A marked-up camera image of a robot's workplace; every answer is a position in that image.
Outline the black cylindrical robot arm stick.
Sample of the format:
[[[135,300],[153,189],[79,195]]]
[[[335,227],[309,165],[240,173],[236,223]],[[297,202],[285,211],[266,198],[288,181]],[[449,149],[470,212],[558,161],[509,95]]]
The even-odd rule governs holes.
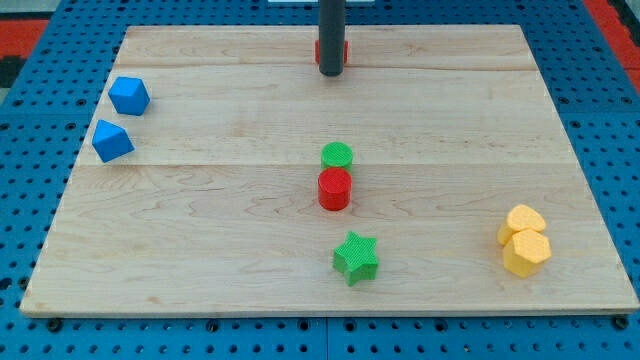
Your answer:
[[[319,71],[328,77],[343,72],[345,0],[319,0]]]

